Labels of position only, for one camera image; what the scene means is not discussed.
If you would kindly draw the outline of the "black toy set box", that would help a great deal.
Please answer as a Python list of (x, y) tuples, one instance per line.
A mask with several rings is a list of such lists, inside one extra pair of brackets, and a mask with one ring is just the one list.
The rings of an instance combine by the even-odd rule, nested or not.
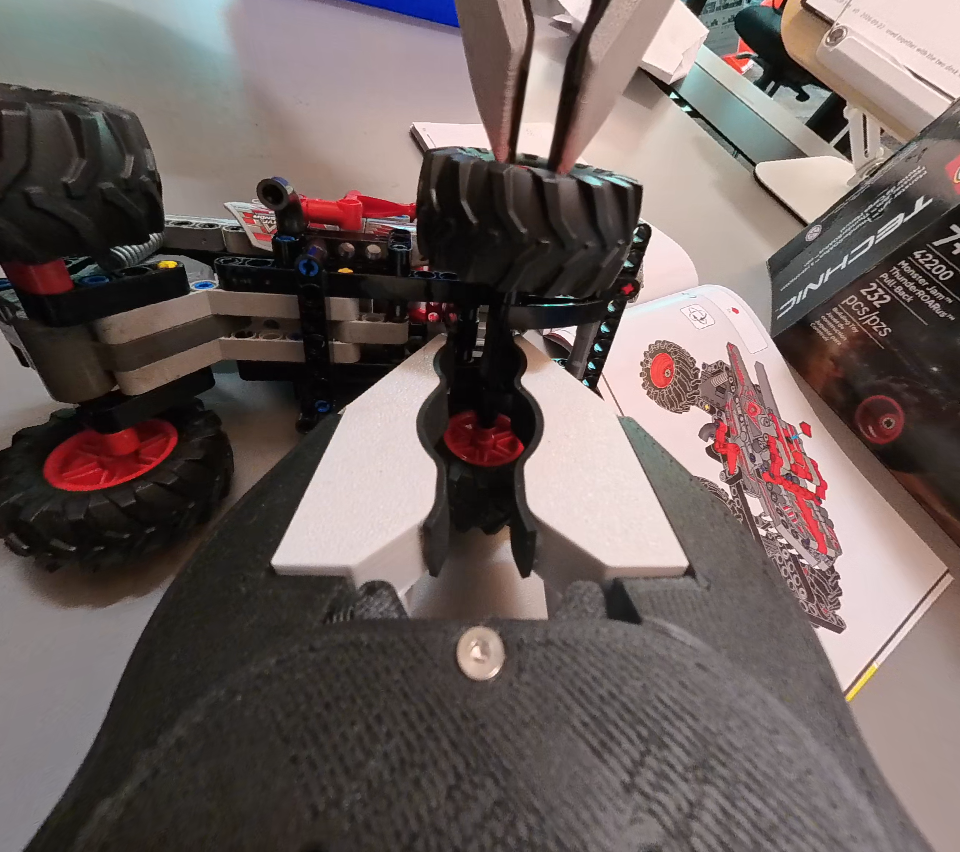
[(959, 541), (959, 102), (768, 261), (788, 363)]

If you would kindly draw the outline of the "white instruction booklet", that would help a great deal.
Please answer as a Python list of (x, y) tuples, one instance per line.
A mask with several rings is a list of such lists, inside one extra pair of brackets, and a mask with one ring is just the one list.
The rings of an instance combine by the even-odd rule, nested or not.
[[(689, 286), (689, 257), (642, 222), (641, 187), (585, 165), (571, 176), (587, 182), (592, 202), (627, 193), (621, 203), (637, 228), (630, 254), (606, 298), (521, 299), (510, 322), (570, 339), (581, 315), (599, 319), (579, 378), (614, 406), (688, 559), (677, 577), (598, 583), (678, 583), (695, 574), (693, 537), (705, 534), (717, 562), (747, 576), (733, 587), (734, 609), (745, 609), (760, 573), (772, 574), (821, 630), (840, 686), (855, 694), (949, 585), (949, 571), (829, 435), (749, 305), (720, 286)], [(517, 343), (497, 354), (493, 394), (478, 363), (454, 365), (453, 347), (436, 354), (439, 385), (416, 420), (437, 466), (422, 526), (426, 567), (438, 574), (454, 532), (498, 534), (514, 522), (514, 560), (527, 575), (537, 527), (523, 466), (543, 419), (522, 387), (526, 358)]]

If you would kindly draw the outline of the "black red toy monster truck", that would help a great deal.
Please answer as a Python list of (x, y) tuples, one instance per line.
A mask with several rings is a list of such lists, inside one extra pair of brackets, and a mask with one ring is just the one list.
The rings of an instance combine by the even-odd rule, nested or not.
[(436, 577), (453, 532), (510, 529), (522, 575), (538, 530), (522, 456), (539, 410), (514, 334), (564, 318), (611, 330), (639, 288), (642, 187), (577, 165), (440, 148), (413, 204), (307, 198), (262, 179), (269, 249), (222, 222), (171, 239), (147, 134), (123, 106), (2, 84), (2, 332), (71, 407), (2, 450), (2, 540), (49, 569), (178, 541), (229, 491), (234, 453), (198, 397), (213, 367), (290, 381), (312, 430), (427, 344), (438, 394), (414, 414), (435, 464), (424, 533)]

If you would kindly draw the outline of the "grey desk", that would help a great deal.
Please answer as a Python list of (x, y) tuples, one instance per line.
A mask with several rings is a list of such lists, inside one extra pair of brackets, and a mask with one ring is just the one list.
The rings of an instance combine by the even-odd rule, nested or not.
[[(167, 211), (217, 214), (280, 175), (310, 195), (411, 201), (409, 126), (478, 122), (460, 34), (334, 0), (2, 0), (2, 81), (85, 94), (141, 119)], [(587, 163), (630, 174), (644, 216), (699, 278), (766, 321), (766, 261), (798, 222), (646, 76)], [(228, 375), (209, 394), (236, 455), (228, 509), (294, 444), (292, 399)], [(958, 550), (830, 410), (818, 413), (954, 582), (852, 701), (935, 850), (958, 850)], [(171, 579), (207, 529), (144, 564), (47, 573), (2, 546), (2, 850), (22, 850), (84, 761)]]

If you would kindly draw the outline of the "black office chair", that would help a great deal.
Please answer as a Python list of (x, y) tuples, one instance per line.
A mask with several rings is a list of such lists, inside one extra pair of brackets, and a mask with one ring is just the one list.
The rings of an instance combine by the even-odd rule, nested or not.
[(827, 87), (787, 53), (782, 32), (786, 2), (763, 0), (740, 8), (733, 18), (737, 50), (726, 59), (731, 66), (758, 65), (760, 75), (753, 84), (768, 97), (786, 88), (798, 102), (806, 102), (810, 99), (809, 86)]

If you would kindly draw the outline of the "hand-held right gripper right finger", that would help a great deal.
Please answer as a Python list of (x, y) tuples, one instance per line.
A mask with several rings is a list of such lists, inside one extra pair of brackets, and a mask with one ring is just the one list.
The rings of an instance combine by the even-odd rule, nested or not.
[(542, 418), (523, 466), (536, 526), (534, 571), (546, 582), (678, 577), (687, 555), (616, 409), (533, 343), (521, 385)]

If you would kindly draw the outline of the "white paper bag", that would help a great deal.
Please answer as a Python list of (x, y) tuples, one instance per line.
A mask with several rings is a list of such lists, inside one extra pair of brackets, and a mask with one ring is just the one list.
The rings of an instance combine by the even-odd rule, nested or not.
[[(547, 16), (559, 30), (578, 33), (592, 0), (532, 0), (536, 15)], [(667, 84), (684, 78), (708, 35), (707, 27), (680, 0), (675, 0), (642, 54), (639, 67)]]

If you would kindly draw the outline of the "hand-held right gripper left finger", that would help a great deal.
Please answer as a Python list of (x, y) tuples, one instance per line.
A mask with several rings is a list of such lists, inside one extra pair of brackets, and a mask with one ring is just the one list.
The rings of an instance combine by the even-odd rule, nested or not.
[(403, 596), (427, 572), (421, 529), (437, 466), (418, 434), (440, 384), (444, 335), (349, 403), (271, 559), (287, 576), (388, 582)]

